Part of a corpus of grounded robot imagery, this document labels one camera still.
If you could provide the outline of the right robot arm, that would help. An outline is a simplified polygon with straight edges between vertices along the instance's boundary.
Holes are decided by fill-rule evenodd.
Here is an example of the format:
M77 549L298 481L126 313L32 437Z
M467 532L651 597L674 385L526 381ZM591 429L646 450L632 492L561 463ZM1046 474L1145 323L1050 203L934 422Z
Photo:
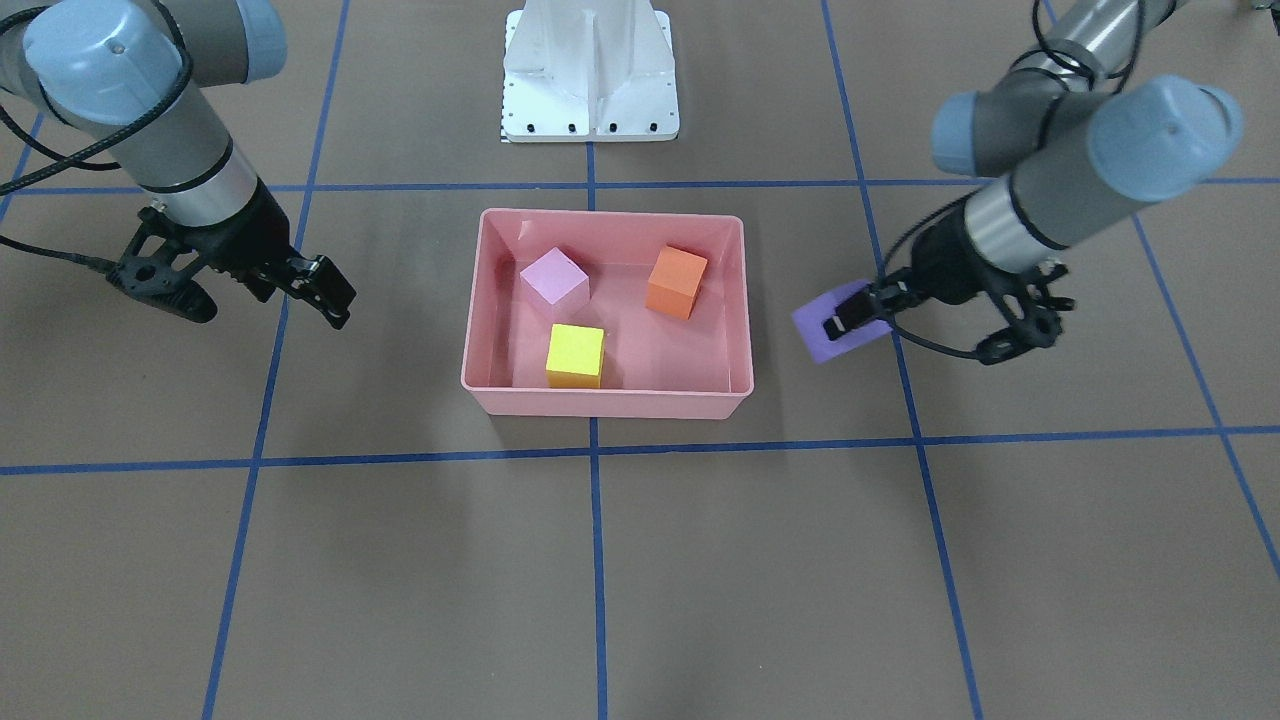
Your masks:
M355 288L329 258L294 249L288 215L204 94L274 77L287 54L270 1L5 1L3 92L90 143L61 154L4 115L47 164L3 192L70 169L122 170L148 202L116 260L3 243L88 268L123 295L188 322L218 313L196 279L210 269L260 302L283 292L342 328Z

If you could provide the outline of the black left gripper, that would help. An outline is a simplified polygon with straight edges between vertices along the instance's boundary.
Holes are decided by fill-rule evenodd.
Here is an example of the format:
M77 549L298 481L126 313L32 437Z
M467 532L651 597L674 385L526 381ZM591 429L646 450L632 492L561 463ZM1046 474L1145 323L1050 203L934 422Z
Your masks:
M826 338L867 343L893 331L920 348L984 366L1055 346L1065 331L1064 314L1076 310L1075 299L1051 290L1068 274L1068 266L1037 261L1025 272L995 268L973 249L963 210L961 205L946 205L905 231L884 261L908 250L906 263L884 266L878 283L861 282L842 299L823 320ZM961 306L978 299L991 302L1004 324L973 348L943 345L899 322L900 314L928 302Z

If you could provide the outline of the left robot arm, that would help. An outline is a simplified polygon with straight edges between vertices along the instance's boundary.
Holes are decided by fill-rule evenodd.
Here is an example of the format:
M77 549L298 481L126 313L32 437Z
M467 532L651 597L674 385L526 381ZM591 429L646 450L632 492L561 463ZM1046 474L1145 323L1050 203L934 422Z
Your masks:
M792 314L827 363L887 334L995 365L1062 333L1062 255L1215 174L1245 123L1235 99L1179 76L1132 85L1147 35L1179 1L1079 1L986 92L937 111L943 172L983 181L905 231L877 277Z

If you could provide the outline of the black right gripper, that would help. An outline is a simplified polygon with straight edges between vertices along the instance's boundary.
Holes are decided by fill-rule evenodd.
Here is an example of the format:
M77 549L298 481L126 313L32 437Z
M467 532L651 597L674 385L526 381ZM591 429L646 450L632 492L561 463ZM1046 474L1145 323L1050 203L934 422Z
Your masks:
M212 225L182 225L154 208L140 210L138 218L138 229L106 273L113 288L138 302L188 322L210 322L218 305L196 281L210 269L228 274L260 302L282 287L330 328L340 331L349 322L357 291L330 258L297 258L289 218L261 181L244 208Z

